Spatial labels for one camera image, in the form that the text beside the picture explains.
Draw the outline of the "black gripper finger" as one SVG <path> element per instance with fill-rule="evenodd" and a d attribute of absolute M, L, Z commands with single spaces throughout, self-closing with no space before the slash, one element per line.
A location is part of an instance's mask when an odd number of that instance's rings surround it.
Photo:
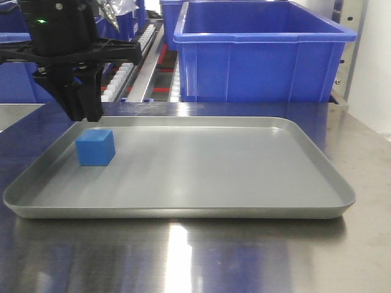
<path fill-rule="evenodd" d="M 101 103 L 102 65 L 88 65 L 76 70 L 76 78 L 81 85 L 78 96 L 87 121 L 99 121 L 103 116 Z"/>
<path fill-rule="evenodd" d="M 82 121 L 86 117 L 77 94 L 78 85 L 71 74 L 34 73 L 33 79 L 59 103 L 70 120 Z"/>

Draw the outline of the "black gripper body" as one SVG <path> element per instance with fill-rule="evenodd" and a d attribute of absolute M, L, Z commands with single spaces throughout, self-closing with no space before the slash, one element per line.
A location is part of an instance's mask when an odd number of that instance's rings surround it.
<path fill-rule="evenodd" d="M 47 77 L 54 67 L 76 67 L 79 63 L 128 61 L 135 65 L 142 60 L 141 44 L 107 38 L 75 36 L 32 36 L 31 40 L 1 44 L 1 63 L 33 62 L 43 67 L 38 77 Z"/>

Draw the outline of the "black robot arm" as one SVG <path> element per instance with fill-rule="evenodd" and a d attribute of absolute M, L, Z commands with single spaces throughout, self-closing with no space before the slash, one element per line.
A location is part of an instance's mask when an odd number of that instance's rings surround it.
<path fill-rule="evenodd" d="M 31 40 L 1 45 L 1 63 L 33 62 L 34 81 L 73 121 L 103 116 L 106 63 L 142 60 L 139 42 L 101 38 L 91 1 L 18 1 Z"/>

